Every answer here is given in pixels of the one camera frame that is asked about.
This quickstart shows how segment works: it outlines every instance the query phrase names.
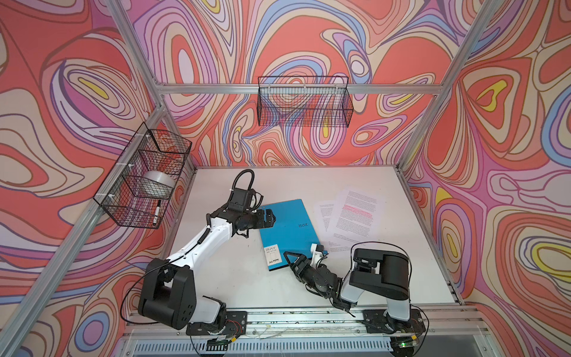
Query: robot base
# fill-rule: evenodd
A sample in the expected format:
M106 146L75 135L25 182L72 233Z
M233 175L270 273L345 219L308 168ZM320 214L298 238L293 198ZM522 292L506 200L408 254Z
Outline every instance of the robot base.
M186 334L188 336L212 337L217 337L220 335L225 335L228 337L240 336L246 333L247 322L247 311L226 311L226 309L224 309L223 313L220 314L218 318L216 318L216 321L213 323L195 322L188 324L186 328Z
M379 310L363 310L363 319L365 319L365 326L369 334L386 334L388 327L391 324L389 319L385 316L385 309ZM396 331L411 332L420 335L426 331L423 319L418 309L411 309L411 318L407 322L393 320Z

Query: colorful backdrop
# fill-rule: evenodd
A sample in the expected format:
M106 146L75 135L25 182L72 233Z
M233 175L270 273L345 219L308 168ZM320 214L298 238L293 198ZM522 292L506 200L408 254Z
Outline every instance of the colorful backdrop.
M571 354L571 3L506 0L406 176L509 356Z
M257 83L346 74L351 83L440 83L475 1L186 1L128 5L161 83ZM429 96L360 95L348 129L260 128L257 96L170 95L198 166L393 165Z
M154 108L104 3L0 1L0 327ZM187 179L159 230L101 219L18 356L111 353Z

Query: blue notebook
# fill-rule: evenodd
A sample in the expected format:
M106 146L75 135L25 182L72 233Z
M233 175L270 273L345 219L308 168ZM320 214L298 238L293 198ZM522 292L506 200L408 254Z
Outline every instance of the blue notebook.
M305 254L311 259L311 244L319 244L319 238L301 199L267 204L260 208L270 208L276 216L276 223L272 228L260 230L268 269L287 266L283 256L285 251Z

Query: black wire basket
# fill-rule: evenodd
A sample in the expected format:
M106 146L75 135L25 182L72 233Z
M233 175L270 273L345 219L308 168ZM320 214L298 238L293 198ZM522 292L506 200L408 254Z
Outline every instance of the black wire basket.
M191 146L178 134L147 128L117 181L95 201L118 226L158 228Z
M346 76L258 77L258 125L349 127Z

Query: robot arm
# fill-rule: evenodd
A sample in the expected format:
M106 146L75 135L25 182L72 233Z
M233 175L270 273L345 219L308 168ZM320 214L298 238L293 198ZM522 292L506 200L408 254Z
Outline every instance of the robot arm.
M238 179L250 173L247 190L236 188ZM250 169L238 174L232 185L228 202L206 215L206 227L178 252L166 260L153 259L147 266L139 300L139 314L177 330L189 323L212 324L221 328L226 321L226 304L206 296L196 296L194 272L235 234L248 238L250 229L272 227L272 210L260 210L263 196L252 189L254 172Z
M351 270L342 279L330 272L325 264L319 264L324 257L323 246L312 246L311 252L311 261L305 255L293 252L284 252L284 257L298 281L315 289L314 294L331 299L333 307L349 312L367 290L387 299L386 320L392 329L388 332L394 332L398 322L409 322L407 256L394 251L358 248L353 253Z

